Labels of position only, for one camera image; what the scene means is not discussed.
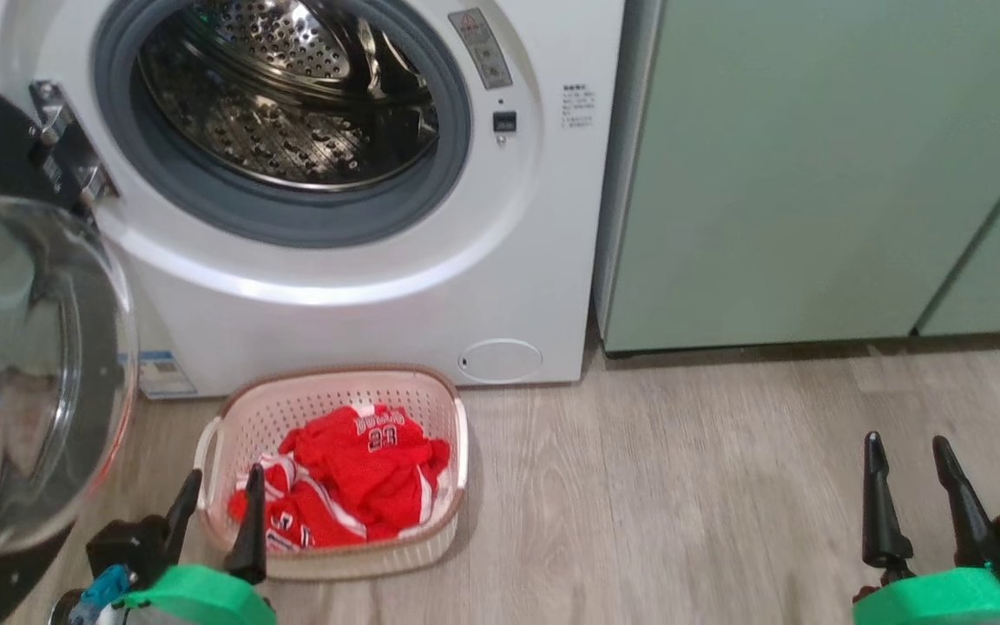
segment pink laundry basket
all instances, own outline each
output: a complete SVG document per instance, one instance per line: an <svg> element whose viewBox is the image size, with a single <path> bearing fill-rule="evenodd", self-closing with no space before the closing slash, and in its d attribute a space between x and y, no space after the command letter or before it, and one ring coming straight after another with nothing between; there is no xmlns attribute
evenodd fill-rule
<svg viewBox="0 0 1000 625"><path fill-rule="evenodd" d="M267 574L278 579L348 579L399 573L433 564L450 548L469 471L465 408L450 380L421 367L366 367L295 372L255 381L235 392L203 428L194 467L203 471L199 516L210 543L230 550L238 524L227 514L234 479L275 450L285 435L341 406L402 406L425 435L450 444L449 480L440 483L431 519L410 537L305 551L269 551Z"/></svg>

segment white basket handle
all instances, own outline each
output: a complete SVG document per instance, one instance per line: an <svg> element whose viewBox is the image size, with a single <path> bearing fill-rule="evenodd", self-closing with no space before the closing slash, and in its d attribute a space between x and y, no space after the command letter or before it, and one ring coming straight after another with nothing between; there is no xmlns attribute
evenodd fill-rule
<svg viewBox="0 0 1000 625"><path fill-rule="evenodd" d="M464 490L469 480L469 419L461 398L453 400L453 407L457 409L457 487Z"/></svg>
<svg viewBox="0 0 1000 625"><path fill-rule="evenodd" d="M199 487L199 510L207 509L207 479L214 479L213 471L211 475L208 475L205 471L205 467L207 466L207 450L209 450L211 443L214 441L214 435L218 434L219 423L221 422L222 417L211 419L211 423L207 424L207 427L203 428L202 434L199 435L199 443L195 444L195 460L191 467L203 471L203 483Z"/></svg>

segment gray wood floor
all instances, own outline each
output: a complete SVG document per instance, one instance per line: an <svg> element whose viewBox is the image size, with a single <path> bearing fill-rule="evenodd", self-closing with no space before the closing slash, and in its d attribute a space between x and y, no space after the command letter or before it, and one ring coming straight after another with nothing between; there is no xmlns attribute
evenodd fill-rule
<svg viewBox="0 0 1000 625"><path fill-rule="evenodd" d="M285 624L849 622L851 595L876 579L859 562L867 431L884 436L918 573L947 569L953 551L933 435L1000 513L1000 348L983 347L595 355L579 385L466 391L470 493L444 561L263 589ZM101 494L12 622L89 581L82 546L110 518L167 509L219 403L141 404ZM183 562L219 561L193 520Z"/></svg>

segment metal hinge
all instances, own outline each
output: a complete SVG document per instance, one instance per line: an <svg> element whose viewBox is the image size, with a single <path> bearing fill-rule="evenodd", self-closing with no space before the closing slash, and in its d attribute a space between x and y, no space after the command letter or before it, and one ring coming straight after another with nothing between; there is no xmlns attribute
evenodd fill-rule
<svg viewBox="0 0 1000 625"><path fill-rule="evenodd" d="M33 166L52 182L52 190L70 203L81 217L94 221L91 209L102 198L116 197L118 190L107 167L95 153L91 140L76 122L60 84L36 80L29 87L40 126L29 135L36 139L30 151Z"/></svg>

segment washing machine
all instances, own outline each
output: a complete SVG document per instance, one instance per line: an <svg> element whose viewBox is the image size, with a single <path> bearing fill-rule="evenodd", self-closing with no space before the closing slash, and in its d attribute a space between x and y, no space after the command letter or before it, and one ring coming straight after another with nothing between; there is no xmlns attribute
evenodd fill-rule
<svg viewBox="0 0 1000 625"><path fill-rule="evenodd" d="M0 0L0 95L127 269L150 397L575 380L622 7Z"/></svg>

